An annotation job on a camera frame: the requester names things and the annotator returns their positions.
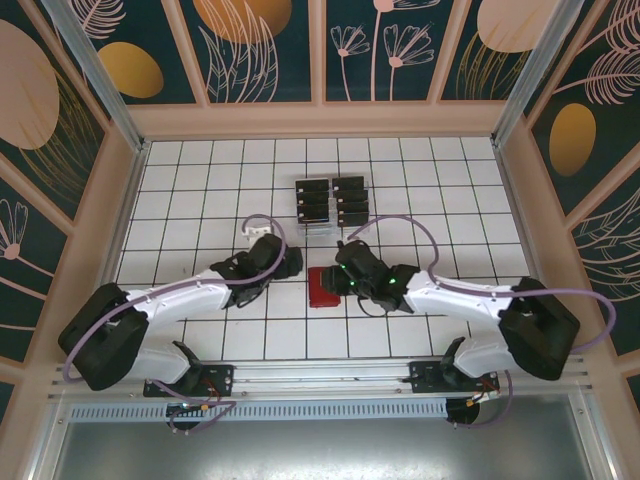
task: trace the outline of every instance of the yellow oval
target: yellow oval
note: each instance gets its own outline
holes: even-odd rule
[[[554,170],[570,177],[587,163],[596,141],[596,119],[584,105],[571,103],[553,121],[549,155]]]
[[[484,0],[478,11],[480,40],[491,50],[532,50],[559,0]]]
[[[114,42],[100,49],[98,56],[120,93],[135,98],[157,95],[164,86],[162,70],[140,47]]]
[[[58,124],[56,71],[29,35],[0,20],[0,138],[33,150]]]
[[[252,28],[245,3],[258,26],[262,18],[274,37],[285,29],[291,18],[291,0],[193,0],[202,21],[219,37],[233,43],[263,41],[262,32]]]

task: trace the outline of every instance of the grid floor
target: grid floor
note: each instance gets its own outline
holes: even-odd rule
[[[280,221],[289,245],[302,247],[304,271],[273,282],[245,308],[177,322],[159,340],[182,340],[209,361],[335,359],[442,355],[458,336],[487,334],[446,316],[370,318],[352,298],[309,308],[306,268],[333,264],[338,239],[298,236],[294,180],[354,174],[372,186],[372,214],[408,214],[433,232],[436,273],[493,285],[528,274],[488,138],[229,140],[153,143],[117,282],[148,288],[198,273],[246,249],[240,223],[264,213]],[[380,222],[363,240],[388,265],[424,268],[433,258],[408,222]]]

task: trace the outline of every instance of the enclosure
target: enclosure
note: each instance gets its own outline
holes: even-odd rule
[[[3,2],[0,477],[638,478],[639,31],[638,0]],[[508,416],[454,429],[464,395],[414,393],[410,364],[497,329],[309,304],[307,268],[349,232],[305,234],[295,182],[350,176],[370,218],[427,226],[438,275],[592,290],[613,330],[557,381],[511,370],[513,402],[497,372],[480,420]],[[145,340],[233,371],[218,424],[172,435],[181,401],[144,382],[63,380],[58,336],[99,286],[198,274],[249,248],[251,214],[302,271]],[[401,220],[360,238],[388,265],[435,258]],[[606,328],[559,298],[576,344]]]

